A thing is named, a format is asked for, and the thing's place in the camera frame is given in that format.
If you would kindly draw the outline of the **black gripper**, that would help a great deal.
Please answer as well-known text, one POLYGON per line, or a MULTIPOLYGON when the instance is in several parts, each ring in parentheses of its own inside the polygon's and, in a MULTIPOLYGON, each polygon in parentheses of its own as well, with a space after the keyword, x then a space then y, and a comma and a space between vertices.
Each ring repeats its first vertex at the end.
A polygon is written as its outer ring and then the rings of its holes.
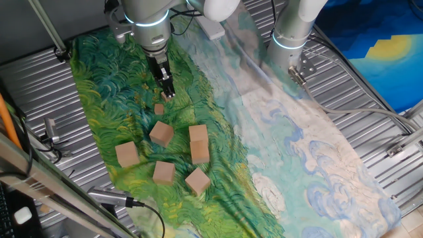
POLYGON ((158 86, 162 88, 167 98, 173 98, 175 96, 175 90, 173 77, 170 71, 168 53, 147 54, 146 59, 149 70, 157 80, 158 86))

